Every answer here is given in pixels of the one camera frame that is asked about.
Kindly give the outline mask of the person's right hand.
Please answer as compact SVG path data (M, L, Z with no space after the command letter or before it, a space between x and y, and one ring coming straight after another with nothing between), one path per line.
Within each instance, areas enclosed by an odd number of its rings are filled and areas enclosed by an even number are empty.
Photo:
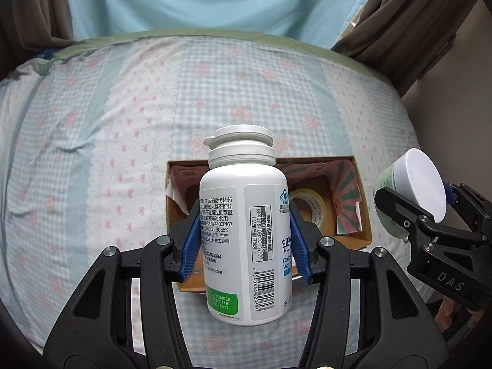
M447 330L452 325L453 314L456 307L457 303L454 300L451 300L447 296L443 298L438 312L434 317L438 329L441 332Z

